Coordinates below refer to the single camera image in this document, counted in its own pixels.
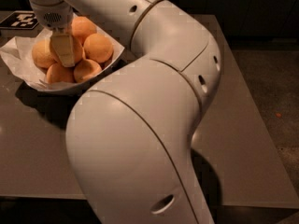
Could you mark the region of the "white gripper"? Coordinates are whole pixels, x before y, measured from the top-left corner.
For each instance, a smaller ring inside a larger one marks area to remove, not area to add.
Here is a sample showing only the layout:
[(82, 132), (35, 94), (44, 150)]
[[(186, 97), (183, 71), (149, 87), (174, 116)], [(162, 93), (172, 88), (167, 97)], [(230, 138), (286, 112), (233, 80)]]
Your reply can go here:
[(38, 22), (45, 28), (52, 31), (50, 43), (64, 67), (75, 65), (72, 35), (67, 33), (67, 28), (73, 20), (73, 9), (66, 2), (55, 5), (31, 4)]

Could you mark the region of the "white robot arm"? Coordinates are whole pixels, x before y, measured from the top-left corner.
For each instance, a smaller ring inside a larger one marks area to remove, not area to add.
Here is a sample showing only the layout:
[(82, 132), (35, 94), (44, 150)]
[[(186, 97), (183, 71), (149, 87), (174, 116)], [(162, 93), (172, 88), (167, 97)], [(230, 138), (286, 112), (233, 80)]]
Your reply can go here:
[(65, 141), (101, 224), (214, 224), (191, 143), (219, 85), (221, 51), (197, 20), (166, 0), (29, 0), (39, 21), (72, 10), (134, 54), (90, 87)]

